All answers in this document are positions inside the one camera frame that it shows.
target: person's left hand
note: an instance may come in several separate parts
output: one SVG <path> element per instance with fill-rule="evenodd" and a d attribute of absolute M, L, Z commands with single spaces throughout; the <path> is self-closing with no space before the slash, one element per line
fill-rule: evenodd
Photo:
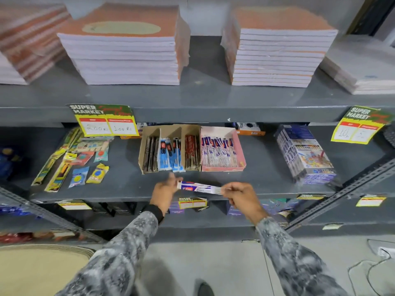
<path fill-rule="evenodd" d="M 155 185 L 150 204 L 154 204 L 160 208 L 163 216 L 170 208 L 173 194 L 177 191 L 178 181 L 182 181 L 182 178 L 176 178 L 171 172 L 169 178 L 165 182 L 159 182 Z"/>

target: pink box of pens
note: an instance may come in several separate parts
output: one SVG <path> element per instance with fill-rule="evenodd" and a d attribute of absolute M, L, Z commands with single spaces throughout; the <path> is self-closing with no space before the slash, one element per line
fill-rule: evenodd
<path fill-rule="evenodd" d="M 243 171 L 247 166 L 234 128 L 200 128 L 201 171 Z"/>

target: wall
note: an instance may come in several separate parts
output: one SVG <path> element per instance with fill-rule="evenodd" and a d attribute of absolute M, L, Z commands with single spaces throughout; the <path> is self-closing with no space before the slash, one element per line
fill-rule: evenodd
<path fill-rule="evenodd" d="M 340 33 L 346 32 L 364 0 L 0 0 L 1 3 L 65 3 L 77 19 L 104 2 L 145 5 L 179 5 L 192 35 L 221 35 L 221 29 L 232 5 L 296 5 L 322 15 Z"/>

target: pink box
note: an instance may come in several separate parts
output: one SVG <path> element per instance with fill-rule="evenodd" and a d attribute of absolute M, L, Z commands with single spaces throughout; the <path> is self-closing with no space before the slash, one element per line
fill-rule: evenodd
<path fill-rule="evenodd" d="M 240 167 L 211 167 L 202 164 L 201 171 L 243 171 L 247 166 L 246 159 L 244 158 L 243 149 L 241 148 L 239 136 L 234 128 L 227 127 L 201 127 L 200 140 L 204 136 L 211 137 L 232 137 L 234 148 L 236 151 L 237 162 Z"/>

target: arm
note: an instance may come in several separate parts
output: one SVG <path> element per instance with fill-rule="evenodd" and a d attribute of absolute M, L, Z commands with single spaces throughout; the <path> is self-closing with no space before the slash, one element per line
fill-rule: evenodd
<path fill-rule="evenodd" d="M 315 252 L 297 243 L 269 217 L 250 184 L 229 183 L 222 193 L 255 225 L 286 296 L 348 295 Z"/>
<path fill-rule="evenodd" d="M 171 173 L 166 182 L 155 185 L 150 204 L 156 205 L 163 216 L 170 207 L 178 180 L 182 178 L 176 179 Z M 142 212 L 101 250 L 96 251 L 88 264 L 56 296 L 129 296 L 136 268 L 157 229 L 155 215 Z"/>

